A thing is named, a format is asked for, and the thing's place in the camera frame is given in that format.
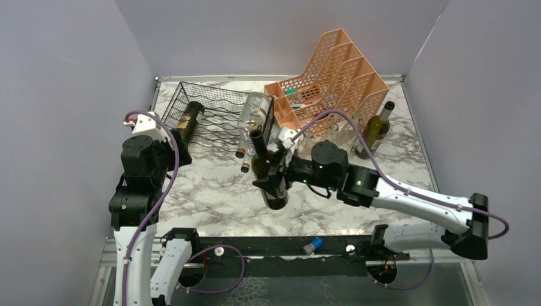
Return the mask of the green wine bottle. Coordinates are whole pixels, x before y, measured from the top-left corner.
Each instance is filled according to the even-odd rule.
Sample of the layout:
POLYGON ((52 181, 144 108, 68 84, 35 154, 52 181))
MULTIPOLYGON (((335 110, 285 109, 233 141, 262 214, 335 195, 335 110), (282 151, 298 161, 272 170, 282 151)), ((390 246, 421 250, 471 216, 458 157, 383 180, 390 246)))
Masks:
POLYGON ((368 146, 368 150, 358 142, 355 148, 355 153, 358 157, 361 159, 369 159, 367 152, 370 151, 372 154, 376 152, 390 130, 389 117, 395 109, 395 106, 396 104, 393 101, 387 101, 380 114, 375 115, 368 120, 367 126, 362 132, 362 137, 368 146))
POLYGON ((251 168, 255 176, 253 185, 258 187, 267 207, 280 210, 288 203, 285 181, 277 175, 279 159, 267 148, 262 130, 254 129, 249 137, 255 149, 251 168))

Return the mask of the blue grey cylinder cap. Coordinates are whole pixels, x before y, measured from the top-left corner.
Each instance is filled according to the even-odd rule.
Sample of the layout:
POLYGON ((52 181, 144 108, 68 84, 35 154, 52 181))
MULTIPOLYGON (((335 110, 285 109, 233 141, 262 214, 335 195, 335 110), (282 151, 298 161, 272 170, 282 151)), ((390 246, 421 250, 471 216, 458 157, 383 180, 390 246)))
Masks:
POLYGON ((306 244, 302 251, 306 256, 312 255, 317 249, 323 245, 323 240, 320 237, 314 238, 310 243, 306 244))

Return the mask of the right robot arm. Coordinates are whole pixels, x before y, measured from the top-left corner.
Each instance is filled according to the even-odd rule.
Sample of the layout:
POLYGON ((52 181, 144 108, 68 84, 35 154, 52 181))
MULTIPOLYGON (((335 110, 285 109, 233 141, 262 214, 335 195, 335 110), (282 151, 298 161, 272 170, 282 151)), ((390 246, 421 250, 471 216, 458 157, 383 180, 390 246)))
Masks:
POLYGON ((294 182, 322 187, 353 207, 395 210, 423 219, 423 224, 379 225, 368 242, 368 251, 384 259, 410 249, 448 249, 473 260, 488 257, 487 196, 449 196, 409 186, 376 170, 351 164, 345 150, 326 140, 311 150, 311 159, 302 159, 281 149, 278 162, 253 185, 272 196, 286 194, 294 182))

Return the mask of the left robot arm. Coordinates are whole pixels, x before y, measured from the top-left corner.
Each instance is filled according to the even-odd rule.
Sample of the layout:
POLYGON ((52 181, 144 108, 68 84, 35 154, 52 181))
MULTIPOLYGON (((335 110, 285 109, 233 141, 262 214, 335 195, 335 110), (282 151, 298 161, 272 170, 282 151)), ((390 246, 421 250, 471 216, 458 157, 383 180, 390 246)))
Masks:
POLYGON ((117 255, 114 305, 170 305, 184 264, 200 255, 195 228, 174 228, 166 234, 165 254, 151 270, 158 215, 151 213, 162 195, 174 152, 166 140, 132 136, 122 145, 124 173, 109 203, 117 255))

